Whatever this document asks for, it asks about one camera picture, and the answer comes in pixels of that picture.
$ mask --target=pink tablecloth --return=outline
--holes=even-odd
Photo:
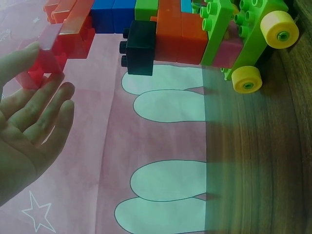
[[[2,0],[0,56],[47,24],[46,0]],[[120,67],[120,35],[96,35],[69,60],[74,126],[62,154],[0,208],[0,233],[177,234],[204,230],[205,115],[199,68]],[[10,82],[4,96],[19,86]]]

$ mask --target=star outline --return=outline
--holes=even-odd
[[[57,232],[55,231],[55,229],[53,228],[53,226],[51,225],[51,223],[50,223],[50,222],[48,221],[48,219],[47,219],[47,216],[48,216],[48,213],[49,213],[49,211],[50,211],[50,208],[51,208],[51,205],[52,205],[52,204],[51,204],[51,203],[47,203],[47,204],[45,204],[45,205],[40,206],[40,205],[38,204],[37,200],[35,199],[33,193],[32,193],[30,190],[29,190],[29,198],[30,198],[30,206],[31,206],[31,208],[22,210],[21,212],[22,212],[23,214],[27,215],[28,217],[30,217],[30,218],[33,220],[35,232],[37,233],[38,230],[39,230],[39,228],[42,226],[42,227],[45,227],[46,229],[48,229],[48,230],[50,230],[50,231],[52,231],[52,232],[54,232],[54,233],[57,233]],[[39,225],[36,227],[36,220],[35,220],[30,214],[27,213],[27,211],[31,211],[31,210],[34,209],[33,201],[35,201],[35,203],[36,203],[36,205],[37,205],[37,207],[38,207],[39,209],[44,208],[44,207],[48,207],[47,211],[45,212],[44,219],[45,219],[45,221],[47,221],[47,223],[50,225],[51,228],[49,228],[49,227],[43,225],[42,223],[39,223]]]

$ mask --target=pink building block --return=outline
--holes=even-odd
[[[231,21],[228,27],[228,38],[225,37],[220,44],[213,67],[232,68],[243,49],[243,41],[238,35],[236,24]]]

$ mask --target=hand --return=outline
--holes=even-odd
[[[35,42],[0,58],[0,95],[38,53]],[[62,81],[63,75],[51,75],[42,88],[20,89],[0,102],[0,206],[41,176],[63,150],[74,119],[75,88],[60,86]]]

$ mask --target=black building block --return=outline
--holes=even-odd
[[[128,68],[128,74],[152,76],[156,46],[156,22],[134,20],[129,29],[124,29],[119,52],[121,66]]]

